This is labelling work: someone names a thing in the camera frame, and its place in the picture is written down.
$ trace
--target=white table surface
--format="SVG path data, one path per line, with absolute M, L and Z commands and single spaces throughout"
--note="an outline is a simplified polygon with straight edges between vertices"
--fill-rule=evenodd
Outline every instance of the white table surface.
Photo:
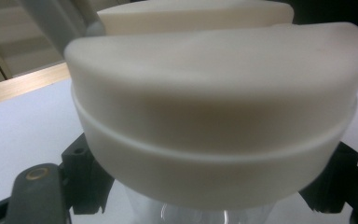
M 70 80 L 52 84 L 0 103 L 0 200 L 10 195 L 21 171 L 44 162 L 61 163 L 61 153 L 82 133 L 70 95 Z M 358 111 L 342 139 L 358 151 Z M 267 224 L 344 224 L 341 214 L 317 214 L 298 194 L 275 205 Z M 72 216 L 73 223 L 134 224 L 124 187 L 115 182 L 103 215 Z

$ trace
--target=cylindrical white object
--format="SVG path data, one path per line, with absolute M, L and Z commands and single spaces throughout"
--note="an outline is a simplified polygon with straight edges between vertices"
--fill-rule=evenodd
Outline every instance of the cylindrical white object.
M 349 23 L 81 38 L 65 59 L 103 168 L 194 208 L 254 207 L 304 188 L 356 107 Z

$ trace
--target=wooden edge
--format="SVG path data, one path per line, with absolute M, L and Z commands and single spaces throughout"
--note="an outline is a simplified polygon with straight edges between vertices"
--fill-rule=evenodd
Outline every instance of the wooden edge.
M 66 63 L 0 82 L 0 102 L 69 78 Z

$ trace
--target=clear plastic container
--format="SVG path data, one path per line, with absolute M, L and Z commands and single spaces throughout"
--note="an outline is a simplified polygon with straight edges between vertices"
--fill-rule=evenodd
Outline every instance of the clear plastic container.
M 126 188 L 139 224 L 263 224 L 274 203 L 242 210 L 205 211 L 162 203 Z

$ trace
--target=transparent cylinder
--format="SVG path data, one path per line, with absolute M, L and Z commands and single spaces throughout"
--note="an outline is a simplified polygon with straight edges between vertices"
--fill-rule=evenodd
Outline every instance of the transparent cylinder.
M 274 206 L 203 211 L 162 203 L 126 189 L 138 224 L 263 224 Z

